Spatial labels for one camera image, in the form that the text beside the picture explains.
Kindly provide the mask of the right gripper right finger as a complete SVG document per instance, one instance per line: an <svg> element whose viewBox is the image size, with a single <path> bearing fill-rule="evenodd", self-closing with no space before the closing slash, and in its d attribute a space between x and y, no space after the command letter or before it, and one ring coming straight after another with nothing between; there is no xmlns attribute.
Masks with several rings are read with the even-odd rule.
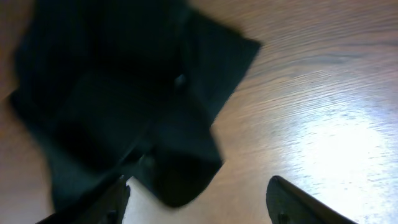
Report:
<svg viewBox="0 0 398 224"><path fill-rule="evenodd" d="M356 224L279 175L269 180L266 205L273 224Z"/></svg>

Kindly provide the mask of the black t-shirt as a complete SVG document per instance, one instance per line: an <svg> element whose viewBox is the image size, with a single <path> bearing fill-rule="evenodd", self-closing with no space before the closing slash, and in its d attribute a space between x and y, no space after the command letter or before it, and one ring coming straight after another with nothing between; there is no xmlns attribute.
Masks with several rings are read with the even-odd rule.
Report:
<svg viewBox="0 0 398 224"><path fill-rule="evenodd" d="M197 198L223 164L211 125L260 48L186 1L36 1L11 103L54 208L119 175L168 207Z"/></svg>

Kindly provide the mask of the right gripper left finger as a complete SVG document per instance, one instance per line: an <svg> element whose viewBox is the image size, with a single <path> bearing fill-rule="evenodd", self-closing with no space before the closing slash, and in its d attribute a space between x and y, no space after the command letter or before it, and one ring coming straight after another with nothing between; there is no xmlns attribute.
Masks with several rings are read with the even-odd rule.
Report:
<svg viewBox="0 0 398 224"><path fill-rule="evenodd" d="M113 177L37 224L122 224L130 193L123 175Z"/></svg>

